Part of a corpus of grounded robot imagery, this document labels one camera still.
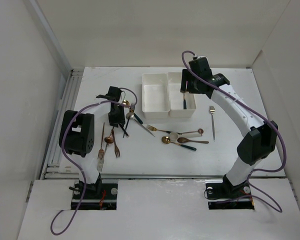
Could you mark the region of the copper round spoon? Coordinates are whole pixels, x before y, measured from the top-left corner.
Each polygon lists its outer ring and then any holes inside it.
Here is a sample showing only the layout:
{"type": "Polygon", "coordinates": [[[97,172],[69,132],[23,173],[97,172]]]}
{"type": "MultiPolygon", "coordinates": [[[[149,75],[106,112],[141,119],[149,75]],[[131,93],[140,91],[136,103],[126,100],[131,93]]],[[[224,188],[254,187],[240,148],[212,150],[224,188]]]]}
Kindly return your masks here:
{"type": "Polygon", "coordinates": [[[104,141],[105,141],[107,144],[112,144],[112,143],[114,143],[114,141],[115,141],[115,139],[114,139],[114,133],[115,133],[114,129],[115,129],[115,127],[113,127],[113,128],[111,129],[110,135],[104,138],[104,141]]]}

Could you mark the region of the slim silver fork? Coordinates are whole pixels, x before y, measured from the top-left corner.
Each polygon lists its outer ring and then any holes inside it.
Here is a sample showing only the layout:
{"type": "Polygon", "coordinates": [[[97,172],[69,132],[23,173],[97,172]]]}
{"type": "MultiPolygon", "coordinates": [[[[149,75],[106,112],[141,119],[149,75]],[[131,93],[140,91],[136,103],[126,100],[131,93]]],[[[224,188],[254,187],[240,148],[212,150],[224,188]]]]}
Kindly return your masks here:
{"type": "Polygon", "coordinates": [[[209,106],[209,113],[211,115],[211,127],[212,127],[212,137],[213,141],[216,140],[216,134],[215,134],[215,121],[214,121],[214,113],[216,112],[215,107],[213,105],[209,106]]]}

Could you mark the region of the copper long fork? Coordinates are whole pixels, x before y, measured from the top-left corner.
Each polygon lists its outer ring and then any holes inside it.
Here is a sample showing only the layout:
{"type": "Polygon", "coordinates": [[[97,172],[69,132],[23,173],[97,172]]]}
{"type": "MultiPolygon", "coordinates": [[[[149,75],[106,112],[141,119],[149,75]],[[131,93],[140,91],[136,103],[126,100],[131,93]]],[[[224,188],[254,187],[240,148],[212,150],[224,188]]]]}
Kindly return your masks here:
{"type": "Polygon", "coordinates": [[[102,160],[104,157],[104,149],[103,149],[104,132],[105,132],[105,123],[103,123],[103,126],[102,126],[100,149],[98,151],[98,156],[97,156],[98,160],[102,160]]]}

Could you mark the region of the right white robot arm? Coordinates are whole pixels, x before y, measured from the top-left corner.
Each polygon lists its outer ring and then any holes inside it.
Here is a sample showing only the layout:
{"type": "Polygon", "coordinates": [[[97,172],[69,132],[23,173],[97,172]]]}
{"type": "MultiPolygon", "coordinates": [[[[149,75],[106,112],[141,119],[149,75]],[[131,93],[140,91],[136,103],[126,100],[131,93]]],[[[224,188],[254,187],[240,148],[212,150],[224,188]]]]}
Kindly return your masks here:
{"type": "Polygon", "coordinates": [[[256,165],[274,151],[278,126],[244,108],[230,81],[221,73],[213,74],[206,57],[194,56],[188,64],[189,69],[182,70],[180,91],[206,95],[224,110],[243,137],[237,160],[222,178],[222,193],[233,197],[256,165]]]}

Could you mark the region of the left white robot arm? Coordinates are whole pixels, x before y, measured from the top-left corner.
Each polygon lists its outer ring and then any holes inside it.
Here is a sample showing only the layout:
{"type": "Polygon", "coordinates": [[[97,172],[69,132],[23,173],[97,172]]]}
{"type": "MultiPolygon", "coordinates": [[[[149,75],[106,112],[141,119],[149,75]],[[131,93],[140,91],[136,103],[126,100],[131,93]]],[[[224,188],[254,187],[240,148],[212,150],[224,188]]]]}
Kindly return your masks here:
{"type": "Polygon", "coordinates": [[[121,101],[123,88],[110,86],[108,92],[97,96],[99,102],[84,106],[78,111],[66,110],[63,115],[59,135],[59,146],[64,157],[78,168],[80,184],[85,185],[84,192],[90,198],[101,195],[102,186],[97,183],[100,165],[95,157],[89,157],[95,144],[95,113],[100,105],[110,105],[109,125],[115,128],[123,126],[124,104],[121,101]]]}

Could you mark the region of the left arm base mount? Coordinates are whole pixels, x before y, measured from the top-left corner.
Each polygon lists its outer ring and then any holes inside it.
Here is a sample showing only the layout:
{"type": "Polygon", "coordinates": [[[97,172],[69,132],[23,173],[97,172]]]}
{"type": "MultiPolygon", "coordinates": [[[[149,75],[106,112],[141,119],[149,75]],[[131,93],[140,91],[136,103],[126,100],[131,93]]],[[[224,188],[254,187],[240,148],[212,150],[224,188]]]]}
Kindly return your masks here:
{"type": "Polygon", "coordinates": [[[112,211],[117,209],[117,197],[119,191],[118,180],[102,179],[98,177],[96,183],[87,184],[83,195],[84,183],[76,181],[69,187],[72,191],[71,210],[97,210],[112,211]]]}

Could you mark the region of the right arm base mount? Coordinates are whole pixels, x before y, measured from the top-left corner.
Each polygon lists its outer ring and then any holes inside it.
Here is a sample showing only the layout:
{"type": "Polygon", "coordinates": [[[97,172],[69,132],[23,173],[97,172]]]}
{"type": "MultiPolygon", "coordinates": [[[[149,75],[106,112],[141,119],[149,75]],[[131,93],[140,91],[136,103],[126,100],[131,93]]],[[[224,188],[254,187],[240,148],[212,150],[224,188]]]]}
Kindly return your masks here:
{"type": "Polygon", "coordinates": [[[222,179],[205,181],[205,198],[209,210],[254,210],[251,189],[245,180],[237,186],[232,186],[224,176],[222,179]]]}

